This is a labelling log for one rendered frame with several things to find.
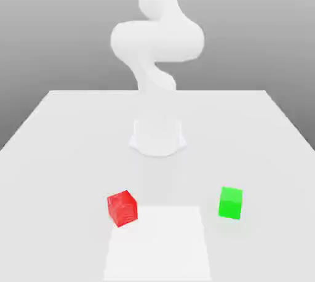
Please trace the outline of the small red cube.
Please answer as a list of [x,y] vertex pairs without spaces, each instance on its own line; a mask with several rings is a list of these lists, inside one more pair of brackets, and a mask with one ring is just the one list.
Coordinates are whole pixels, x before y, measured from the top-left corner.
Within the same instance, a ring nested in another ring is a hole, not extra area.
[[138,206],[135,198],[124,190],[107,197],[108,214],[117,227],[138,219]]

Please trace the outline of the small green cube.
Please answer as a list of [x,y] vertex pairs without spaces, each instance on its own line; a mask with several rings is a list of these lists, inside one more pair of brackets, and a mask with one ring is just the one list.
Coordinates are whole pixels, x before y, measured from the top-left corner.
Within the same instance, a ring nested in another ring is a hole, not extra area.
[[222,187],[218,215],[229,219],[239,220],[242,211],[243,191],[237,188]]

